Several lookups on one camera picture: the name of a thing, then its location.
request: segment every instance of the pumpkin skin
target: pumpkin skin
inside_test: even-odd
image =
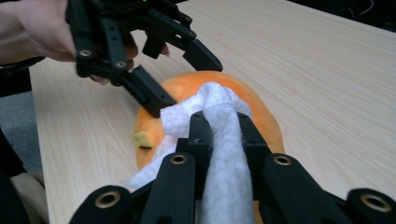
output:
[[[217,82],[223,87],[232,89],[244,100],[252,112],[253,123],[271,151],[284,153],[282,134],[276,119],[257,93],[242,81],[221,72],[200,71],[171,77],[161,85],[169,95],[180,103],[193,96],[203,84],[209,81]],[[164,138],[161,119],[152,117],[144,108],[140,108],[134,126],[134,133],[139,132],[146,132],[152,144],[151,149],[143,147],[136,149],[137,167],[141,169],[151,162],[157,146]]]

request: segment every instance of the white cloth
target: white cloth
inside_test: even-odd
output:
[[[251,112],[231,89],[215,82],[204,84],[196,95],[161,111],[165,138],[152,162],[126,185],[138,189],[155,179],[163,158],[175,152],[177,139],[189,136],[191,115],[201,110],[212,129],[213,154],[198,223],[254,223],[250,171],[236,114],[251,117]]]

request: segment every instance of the light wood tabletop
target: light wood tabletop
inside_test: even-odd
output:
[[[396,34],[286,1],[190,0],[180,11],[279,122],[286,153],[341,198],[370,188],[396,199]],[[143,32],[133,32],[140,49]],[[142,64],[158,81],[193,71],[182,51]],[[139,104],[76,75],[73,63],[31,68],[51,223],[67,223],[94,190],[136,172],[129,141]]]

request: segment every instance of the metal rivet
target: metal rivet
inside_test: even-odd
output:
[[[387,213],[392,210],[389,203],[374,194],[362,194],[361,201],[378,212]]]
[[[274,161],[279,165],[291,165],[291,160],[284,156],[276,156]]]
[[[78,52],[79,55],[84,56],[84,57],[88,57],[91,56],[91,52],[87,49],[82,49]]]
[[[121,196],[118,191],[111,190],[97,197],[95,200],[95,205],[98,208],[108,208],[116,204],[120,198]]]
[[[126,66],[126,63],[125,63],[125,62],[117,62],[117,63],[116,63],[116,66],[117,66],[117,67],[125,67],[125,66]]]
[[[187,161],[187,158],[183,155],[176,155],[171,158],[171,162],[176,165],[183,164]]]

